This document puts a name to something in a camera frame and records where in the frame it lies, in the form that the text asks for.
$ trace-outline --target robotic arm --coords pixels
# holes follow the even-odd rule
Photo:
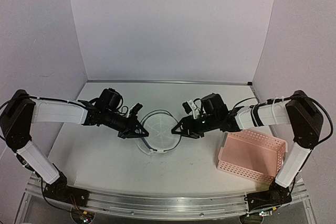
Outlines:
[[[215,129],[238,132],[264,125],[291,124],[294,145],[281,170],[268,191],[251,193],[246,197],[250,212],[278,207],[291,202],[289,186],[319,144],[323,116],[312,100],[303,91],[296,91],[288,98],[270,99],[252,106],[237,107],[237,104],[229,111],[219,94],[210,94],[201,99],[200,109],[193,101],[183,103],[186,113],[191,115],[182,118],[172,133],[199,138]]]
[[[25,90],[18,90],[0,116],[0,127],[7,146],[23,166],[37,173],[47,183],[46,197],[71,204],[72,196],[78,206],[84,206],[88,192],[67,186],[65,175],[31,141],[30,125],[37,122],[103,124],[117,130],[121,138],[148,136],[137,118],[142,105],[134,105],[126,115],[119,112],[120,101],[123,98],[114,89],[104,89],[99,98],[91,101],[78,102],[39,98],[28,95]]]

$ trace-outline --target pink basket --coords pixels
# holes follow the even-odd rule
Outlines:
[[[253,130],[229,133],[217,169],[270,184],[281,169],[287,142]]]

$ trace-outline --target white wall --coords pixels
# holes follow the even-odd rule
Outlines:
[[[263,99],[302,89],[336,124],[336,0],[275,0],[265,49],[254,78]],[[289,126],[276,128],[291,140]],[[325,127],[323,135],[329,133]],[[303,170],[320,224],[334,224],[336,137],[318,146]]]
[[[89,79],[252,81],[273,0],[71,0]]]
[[[17,89],[74,99],[87,77],[70,0],[0,0],[0,104]],[[32,126],[48,153],[60,124]],[[0,220],[12,223],[30,172],[0,140]]]

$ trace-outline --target gray floor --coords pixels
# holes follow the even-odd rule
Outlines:
[[[43,199],[32,197],[25,218],[26,223],[32,224],[73,224],[70,214],[48,206]],[[221,220],[203,221],[151,221],[118,218],[97,214],[93,224],[240,224],[238,217]],[[297,203],[280,208],[270,217],[264,218],[263,224],[308,224],[303,203]]]

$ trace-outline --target white table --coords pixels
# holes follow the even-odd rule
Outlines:
[[[219,93],[228,108],[254,97],[249,86],[180,83],[87,83],[78,99],[91,100],[103,89],[114,88],[124,105],[143,104],[139,120],[156,109],[170,111],[177,120],[186,116],[182,103]],[[254,100],[244,105],[254,104]],[[258,131],[271,134],[269,127]],[[127,194],[207,195],[266,189],[267,186],[216,169],[216,156],[224,133],[205,133],[193,140],[182,138],[167,154],[148,156],[134,140],[123,140],[105,126],[65,123],[49,158],[68,177],[69,184]]]

